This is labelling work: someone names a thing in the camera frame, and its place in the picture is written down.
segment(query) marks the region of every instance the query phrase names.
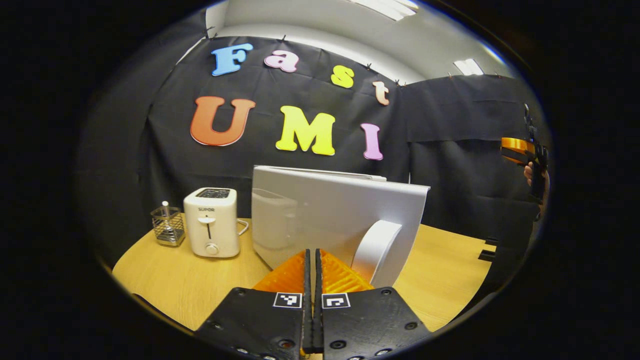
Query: wire basket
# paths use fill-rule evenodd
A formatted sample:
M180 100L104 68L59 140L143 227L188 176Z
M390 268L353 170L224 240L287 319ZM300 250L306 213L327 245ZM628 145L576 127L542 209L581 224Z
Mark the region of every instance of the wire basket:
M151 211L156 239L160 244L180 246L184 240L184 224L180 208L161 206Z

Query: white plastic stand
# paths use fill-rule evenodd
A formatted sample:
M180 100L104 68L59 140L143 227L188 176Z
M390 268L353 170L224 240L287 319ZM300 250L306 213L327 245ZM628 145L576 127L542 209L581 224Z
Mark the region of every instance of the white plastic stand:
M375 287L390 286L377 284L376 272L384 263L400 229L402 229L400 224L379 220L369 228L356 250L351 268Z

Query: wooden table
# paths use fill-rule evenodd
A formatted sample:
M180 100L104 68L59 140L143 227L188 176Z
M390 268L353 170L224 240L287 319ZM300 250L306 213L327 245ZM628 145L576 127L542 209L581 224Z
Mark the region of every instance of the wooden table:
M238 231L243 227L238 224ZM196 256L188 233L175 248L159 245L150 231L118 260L112 274L131 293L196 330L232 288L252 288L270 272L253 250L251 230L239 238L240 254L229 259ZM495 246L420 225L394 288L429 330L450 322L474 296L491 265L478 259L483 249L495 251Z

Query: power cord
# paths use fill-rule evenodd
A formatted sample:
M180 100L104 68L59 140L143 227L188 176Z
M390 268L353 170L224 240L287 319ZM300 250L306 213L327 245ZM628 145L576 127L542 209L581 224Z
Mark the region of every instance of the power cord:
M244 221L244 220L240 220L240 219L237 219L237 220L238 220L238 222L239 222L240 224L244 224L244 229L242 229L242 231L240 231L240 232L238 233L238 236L240 236L240 235L244 234L244 232L249 228L249 223L248 223L248 222L246 222L246 221Z

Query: white toaster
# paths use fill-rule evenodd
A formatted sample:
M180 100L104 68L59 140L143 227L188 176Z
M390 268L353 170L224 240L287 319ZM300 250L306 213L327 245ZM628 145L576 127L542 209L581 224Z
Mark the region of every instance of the white toaster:
M184 198L187 234L196 255L238 255L236 199L236 191L227 188L200 188Z

